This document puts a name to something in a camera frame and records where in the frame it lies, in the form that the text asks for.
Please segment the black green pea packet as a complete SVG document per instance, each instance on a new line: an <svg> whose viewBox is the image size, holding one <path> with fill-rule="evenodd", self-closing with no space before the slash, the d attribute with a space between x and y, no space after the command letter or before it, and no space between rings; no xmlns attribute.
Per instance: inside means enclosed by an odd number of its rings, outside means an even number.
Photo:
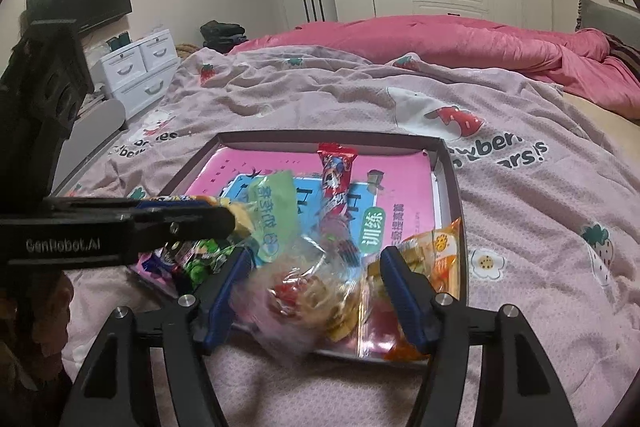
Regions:
<svg viewBox="0 0 640 427"><path fill-rule="evenodd" d="M201 239L173 243L165 249L163 256L171 270L196 289L221 271L232 249L233 245L228 241L217 243L215 239Z"/></svg>

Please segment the orange rice cracker packet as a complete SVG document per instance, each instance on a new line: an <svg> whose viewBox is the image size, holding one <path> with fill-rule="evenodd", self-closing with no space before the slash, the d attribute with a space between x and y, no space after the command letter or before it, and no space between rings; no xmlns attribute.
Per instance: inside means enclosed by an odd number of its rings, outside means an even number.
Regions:
<svg viewBox="0 0 640 427"><path fill-rule="evenodd" d="M427 298L447 293L461 295L460 218L446 227L414 234L396 246L402 260L414 274L413 280ZM364 272L366 288L360 306L359 354L365 359L392 363L422 362L426 353L410 343L386 291L381 261L371 261Z"/></svg>

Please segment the blue oreo packet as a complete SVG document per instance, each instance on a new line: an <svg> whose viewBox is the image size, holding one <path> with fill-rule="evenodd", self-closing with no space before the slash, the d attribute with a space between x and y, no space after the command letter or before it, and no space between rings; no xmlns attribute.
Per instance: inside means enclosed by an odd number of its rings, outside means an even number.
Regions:
<svg viewBox="0 0 640 427"><path fill-rule="evenodd" d="M174 265L170 262L166 262L161 255L157 254L156 251L153 251L152 253L140 256L137 268L148 277L169 281L171 279Z"/></svg>

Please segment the clear nougat cracker packet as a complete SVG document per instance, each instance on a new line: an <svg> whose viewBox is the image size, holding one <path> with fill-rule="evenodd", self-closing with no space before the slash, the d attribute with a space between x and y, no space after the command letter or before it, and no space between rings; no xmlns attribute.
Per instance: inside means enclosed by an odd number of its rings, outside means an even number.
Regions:
<svg viewBox="0 0 640 427"><path fill-rule="evenodd" d="M298 236L276 259L233 286L236 321L282 364L346 339L358 322L362 269L334 248Z"/></svg>

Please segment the green pouch with yellow cake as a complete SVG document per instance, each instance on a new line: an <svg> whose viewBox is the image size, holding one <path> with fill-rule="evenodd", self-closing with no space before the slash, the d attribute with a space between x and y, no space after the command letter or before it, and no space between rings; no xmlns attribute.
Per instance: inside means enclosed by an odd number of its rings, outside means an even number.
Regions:
<svg viewBox="0 0 640 427"><path fill-rule="evenodd" d="M258 265L273 262L290 248L299 232L296 187L290 170L257 176L240 174L228 196L247 205Z"/></svg>

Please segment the red candy tube packet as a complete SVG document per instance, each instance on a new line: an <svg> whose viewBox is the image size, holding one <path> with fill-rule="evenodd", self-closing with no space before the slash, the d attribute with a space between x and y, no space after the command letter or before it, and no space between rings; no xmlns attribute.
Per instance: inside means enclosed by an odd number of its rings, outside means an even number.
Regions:
<svg viewBox="0 0 640 427"><path fill-rule="evenodd" d="M348 194L358 153L337 143L320 143L318 155L322 164L320 242L327 251L340 255L346 265L356 267L358 248L349 230Z"/></svg>

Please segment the grey bench seat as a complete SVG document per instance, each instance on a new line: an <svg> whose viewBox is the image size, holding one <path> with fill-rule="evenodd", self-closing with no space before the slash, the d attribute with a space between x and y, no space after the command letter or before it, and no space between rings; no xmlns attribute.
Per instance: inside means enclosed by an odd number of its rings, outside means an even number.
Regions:
<svg viewBox="0 0 640 427"><path fill-rule="evenodd" d="M52 193L58 193L87 162L119 134L126 124L122 102L110 98L92 106L76 121L62 146L55 169Z"/></svg>

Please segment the white drawer cabinet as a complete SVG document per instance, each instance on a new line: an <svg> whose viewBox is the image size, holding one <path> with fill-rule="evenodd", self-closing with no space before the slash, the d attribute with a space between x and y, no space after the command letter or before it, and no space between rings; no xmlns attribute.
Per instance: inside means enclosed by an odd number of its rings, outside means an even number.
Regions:
<svg viewBox="0 0 640 427"><path fill-rule="evenodd" d="M107 53L90 74L107 98L122 103L129 120L163 98L179 63L174 39L164 29Z"/></svg>

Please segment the dark shallow box tray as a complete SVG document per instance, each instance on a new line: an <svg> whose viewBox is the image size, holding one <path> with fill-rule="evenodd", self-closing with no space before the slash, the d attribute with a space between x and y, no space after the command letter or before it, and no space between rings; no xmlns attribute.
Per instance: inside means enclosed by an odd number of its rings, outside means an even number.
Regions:
<svg viewBox="0 0 640 427"><path fill-rule="evenodd" d="M165 188L168 196L212 196L250 214L255 265L306 236L343 258L352 281L344 315L322 341L324 355L412 363L388 300L381 251L399 249L435 291L464 299L466 245L459 189L441 139L369 132L262 131L217 136Z"/></svg>

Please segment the pink Chinese workbook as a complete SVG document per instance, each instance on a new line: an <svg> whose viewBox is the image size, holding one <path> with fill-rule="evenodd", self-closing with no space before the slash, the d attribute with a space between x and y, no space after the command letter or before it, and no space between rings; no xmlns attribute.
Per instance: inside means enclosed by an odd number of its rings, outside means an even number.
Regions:
<svg viewBox="0 0 640 427"><path fill-rule="evenodd" d="M134 271L165 294L200 291L234 248L253 271L232 287L236 325L280 360L312 351L356 360L411 362L386 293L380 254L400 251L413 271L445 283L436 260L430 156L371 155L323 143L308 153L218 148L171 200L216 202L235 214L226 239L158 248Z"/></svg>

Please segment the purple strawberry blanket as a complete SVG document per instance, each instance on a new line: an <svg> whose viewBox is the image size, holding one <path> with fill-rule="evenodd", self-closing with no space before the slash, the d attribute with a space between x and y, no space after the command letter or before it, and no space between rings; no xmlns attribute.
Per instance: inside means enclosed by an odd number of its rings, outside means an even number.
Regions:
<svg viewBox="0 0 640 427"><path fill-rule="evenodd" d="M639 375L639 167L557 87L324 46L201 50L79 196L241 210L255 269L205 360L232 426L403 426L426 369L378 268L396 246L462 305L512 305L577 426Z"/></svg>

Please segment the dark clothes pile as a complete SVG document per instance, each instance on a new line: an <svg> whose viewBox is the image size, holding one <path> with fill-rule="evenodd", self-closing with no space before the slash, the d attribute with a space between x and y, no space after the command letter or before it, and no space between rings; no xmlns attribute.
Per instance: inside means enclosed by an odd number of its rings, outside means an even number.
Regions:
<svg viewBox="0 0 640 427"><path fill-rule="evenodd" d="M234 23L210 20L200 27L204 39L203 46L218 53L229 53L233 48L247 42L245 28Z"/></svg>

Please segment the pink quilt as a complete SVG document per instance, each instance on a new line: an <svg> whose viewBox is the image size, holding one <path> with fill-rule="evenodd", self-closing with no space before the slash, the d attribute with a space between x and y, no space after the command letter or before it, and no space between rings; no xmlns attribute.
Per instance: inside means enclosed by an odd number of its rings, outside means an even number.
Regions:
<svg viewBox="0 0 640 427"><path fill-rule="evenodd" d="M317 22L248 40L235 53L273 46L325 46L375 64L407 53L449 68L501 68L556 83L629 120L639 118L639 72L614 55L597 29L522 29L452 15L401 15L351 23Z"/></svg>

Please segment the striped dark pillow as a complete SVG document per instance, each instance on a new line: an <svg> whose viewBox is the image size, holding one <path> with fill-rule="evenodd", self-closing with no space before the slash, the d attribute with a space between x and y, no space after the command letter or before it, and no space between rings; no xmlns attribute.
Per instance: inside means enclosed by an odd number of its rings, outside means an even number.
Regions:
<svg viewBox="0 0 640 427"><path fill-rule="evenodd" d="M623 62L634 78L640 81L640 51L613 35L606 34L606 40L610 46L610 54Z"/></svg>

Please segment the grey bed headboard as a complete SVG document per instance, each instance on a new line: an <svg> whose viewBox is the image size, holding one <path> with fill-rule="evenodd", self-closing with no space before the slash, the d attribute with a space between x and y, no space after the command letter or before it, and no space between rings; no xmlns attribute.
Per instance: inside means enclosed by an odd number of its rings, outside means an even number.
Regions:
<svg viewBox="0 0 640 427"><path fill-rule="evenodd" d="M638 16L608 8L592 0L578 1L576 30L597 29L638 48L639 25Z"/></svg>

